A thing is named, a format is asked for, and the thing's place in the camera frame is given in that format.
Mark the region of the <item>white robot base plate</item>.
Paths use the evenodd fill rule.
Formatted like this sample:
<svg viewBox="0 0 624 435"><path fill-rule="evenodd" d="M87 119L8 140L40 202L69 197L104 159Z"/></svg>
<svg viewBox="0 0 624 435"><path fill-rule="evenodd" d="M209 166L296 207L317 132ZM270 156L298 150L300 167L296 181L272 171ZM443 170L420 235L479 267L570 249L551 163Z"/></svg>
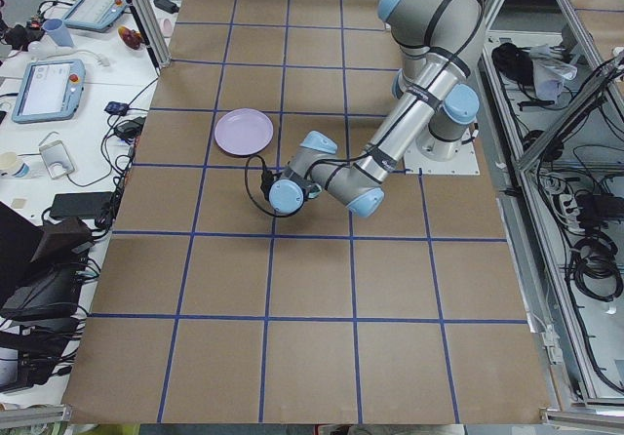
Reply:
<svg viewBox="0 0 624 435"><path fill-rule="evenodd" d="M405 152L405 169L425 176L478 176L480 169L471 136L466 129L460 139L448 142L425 131Z"/></svg>

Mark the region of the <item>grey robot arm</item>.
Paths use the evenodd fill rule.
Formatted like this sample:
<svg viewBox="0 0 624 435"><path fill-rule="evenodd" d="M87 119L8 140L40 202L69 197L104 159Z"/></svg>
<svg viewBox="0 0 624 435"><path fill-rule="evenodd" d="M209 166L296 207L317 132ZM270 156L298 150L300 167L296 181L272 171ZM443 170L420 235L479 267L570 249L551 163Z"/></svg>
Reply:
<svg viewBox="0 0 624 435"><path fill-rule="evenodd" d="M415 62L402 70L401 97L355 158L336 158L336 143L310 132L270 186L266 198L274 216L292 216L327 192L351 213L369 217L410 143L476 66L485 40L479 0L379 0L377 15L405 58Z"/></svg>

